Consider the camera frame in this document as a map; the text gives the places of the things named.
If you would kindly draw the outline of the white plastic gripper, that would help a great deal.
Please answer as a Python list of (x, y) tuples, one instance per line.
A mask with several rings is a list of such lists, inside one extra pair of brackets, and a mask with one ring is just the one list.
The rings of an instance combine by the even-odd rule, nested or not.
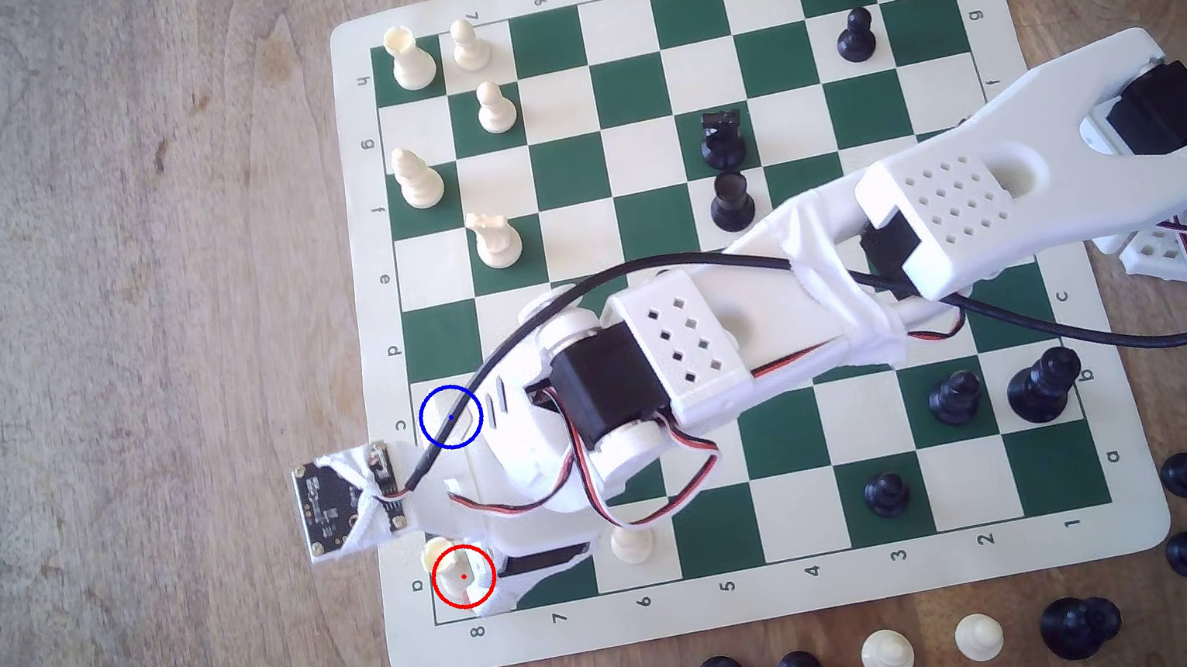
[(569, 438), (556, 409), (532, 404), (528, 385), (547, 375), (550, 363), (538, 352), (502, 358), (485, 377), (477, 399), (462, 396), (469, 376), (432, 380), (434, 423), (446, 423), (455, 402), (463, 409), (449, 442), (474, 437), (468, 447), (444, 451), (449, 487), (478, 503), (546, 506), (510, 516), (453, 506), (459, 519), (459, 544), (484, 546), (502, 565), (576, 555), (569, 563), (504, 574), (491, 596), (491, 614), (548, 606), (598, 595), (594, 559), (588, 554), (603, 523), (589, 507), (579, 476), (571, 475), (561, 491), (552, 488), (569, 453)]

